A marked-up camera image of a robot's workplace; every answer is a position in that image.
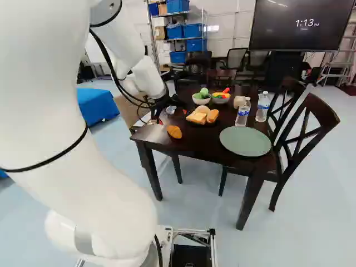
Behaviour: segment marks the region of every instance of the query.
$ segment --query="wooden dining table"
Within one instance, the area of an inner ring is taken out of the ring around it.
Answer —
[[[185,110],[192,111],[197,106],[192,101],[192,94],[200,91],[199,85],[188,85],[179,88],[177,94],[181,100],[186,102]],[[222,91],[221,88],[209,88],[210,93]],[[234,126],[237,110],[233,107],[234,97],[250,96],[251,110],[248,117],[247,126],[255,128],[268,135],[267,122],[256,122],[255,116],[258,103],[258,88],[256,86],[241,87],[235,85],[230,91],[231,97],[227,104],[216,105],[210,102],[210,109],[218,109],[220,114],[212,126],[194,125],[185,120],[185,113],[182,107],[178,107],[173,115],[165,112],[160,116],[163,125],[145,125],[131,136],[131,140],[136,142],[141,165],[145,168],[151,183],[152,190],[158,201],[163,199],[163,194],[157,175],[153,150],[172,156],[179,183],[183,182],[180,171],[178,155],[214,162],[228,168],[237,169],[239,174],[247,176],[242,205],[240,208],[236,228],[242,230],[247,222],[255,200],[265,180],[273,181],[276,170],[276,159],[271,151],[260,157],[239,156],[227,150],[220,142],[219,135],[227,127]],[[176,140],[170,137],[166,127],[168,125],[178,126],[183,134],[182,139]]]

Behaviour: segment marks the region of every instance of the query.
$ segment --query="plastic bottle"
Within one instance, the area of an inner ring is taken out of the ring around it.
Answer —
[[[243,106],[239,107],[238,115],[235,120],[235,126],[246,126],[247,119],[249,117],[250,109],[251,109],[251,98],[246,97],[246,103]]]
[[[256,113],[256,121],[264,122],[267,120],[267,112],[269,109],[270,101],[268,98],[268,92],[264,91],[258,100],[258,109]]]

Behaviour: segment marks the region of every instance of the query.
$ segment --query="round plate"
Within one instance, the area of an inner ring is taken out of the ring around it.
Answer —
[[[271,141],[260,131],[249,127],[229,127],[220,133],[220,142],[231,152],[259,157],[271,150]]]

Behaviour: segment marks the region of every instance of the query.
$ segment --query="monitor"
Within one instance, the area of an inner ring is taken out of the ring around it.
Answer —
[[[257,0],[251,50],[338,50],[354,0]]]

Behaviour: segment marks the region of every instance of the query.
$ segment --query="gray floor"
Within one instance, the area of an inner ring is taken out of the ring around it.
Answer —
[[[114,88],[107,81],[84,86]],[[229,174],[224,196],[218,197],[221,166],[181,157],[184,184],[179,185],[172,162],[156,153],[164,195],[164,201],[156,202],[160,223],[177,228],[216,228],[221,267],[354,266],[356,97],[334,87],[309,90],[331,105],[341,123],[296,170],[275,213],[268,210],[274,187],[267,182],[245,230],[235,230],[244,177]],[[91,131],[107,159],[153,197],[122,118]],[[75,257],[58,251],[46,239],[43,220],[47,208],[9,181],[0,184],[0,191],[1,266],[73,266]]]

